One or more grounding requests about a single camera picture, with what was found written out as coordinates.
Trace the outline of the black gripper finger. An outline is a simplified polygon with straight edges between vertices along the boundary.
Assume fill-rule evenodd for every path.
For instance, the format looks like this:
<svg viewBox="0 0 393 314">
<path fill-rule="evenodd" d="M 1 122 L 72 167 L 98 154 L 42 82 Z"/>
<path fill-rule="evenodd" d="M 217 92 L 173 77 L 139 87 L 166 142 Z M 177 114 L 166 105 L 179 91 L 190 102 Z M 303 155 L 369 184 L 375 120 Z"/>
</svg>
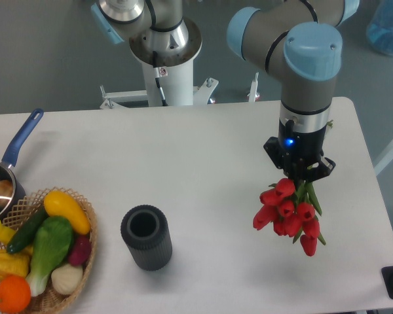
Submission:
<svg viewBox="0 0 393 314">
<path fill-rule="evenodd" d="M 330 176 L 335 166 L 336 163 L 333 160 L 322 156 L 316 166 L 311 165 L 307 169 L 306 182 L 314 182 Z"/>
<path fill-rule="evenodd" d="M 284 175 L 289 175 L 289 154 L 280 146 L 277 137 L 270 137 L 263 148 L 277 169 L 281 169 Z"/>
</svg>

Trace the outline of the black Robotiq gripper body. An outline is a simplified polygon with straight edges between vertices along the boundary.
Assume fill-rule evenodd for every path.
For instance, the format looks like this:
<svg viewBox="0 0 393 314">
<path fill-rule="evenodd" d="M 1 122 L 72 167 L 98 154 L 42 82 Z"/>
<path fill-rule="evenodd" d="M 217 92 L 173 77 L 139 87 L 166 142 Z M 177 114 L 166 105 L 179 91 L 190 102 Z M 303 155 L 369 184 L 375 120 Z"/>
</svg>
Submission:
<svg viewBox="0 0 393 314">
<path fill-rule="evenodd" d="M 289 154 L 289 178 L 305 181 L 309 166 L 317 165 L 324 156 L 327 113 L 281 113 L 278 130 L 280 146 Z"/>
</svg>

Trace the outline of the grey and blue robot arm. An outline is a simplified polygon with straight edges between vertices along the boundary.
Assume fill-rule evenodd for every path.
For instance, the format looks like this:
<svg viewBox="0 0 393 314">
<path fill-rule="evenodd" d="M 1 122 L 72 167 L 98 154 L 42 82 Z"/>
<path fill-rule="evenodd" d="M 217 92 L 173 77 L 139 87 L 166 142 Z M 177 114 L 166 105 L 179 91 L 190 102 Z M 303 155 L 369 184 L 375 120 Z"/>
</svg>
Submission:
<svg viewBox="0 0 393 314">
<path fill-rule="evenodd" d="M 280 82 L 278 136 L 265 143 L 273 164 L 296 183 L 327 177 L 335 163 L 324 156 L 343 40 L 337 26 L 357 1 L 284 1 L 263 12 L 240 9 L 227 27 L 227 44 L 241 59 Z M 112 43 L 128 42 L 141 63 L 148 104 L 194 105 L 193 61 L 202 36 L 184 17 L 181 1 L 96 1 L 92 14 Z"/>
</svg>

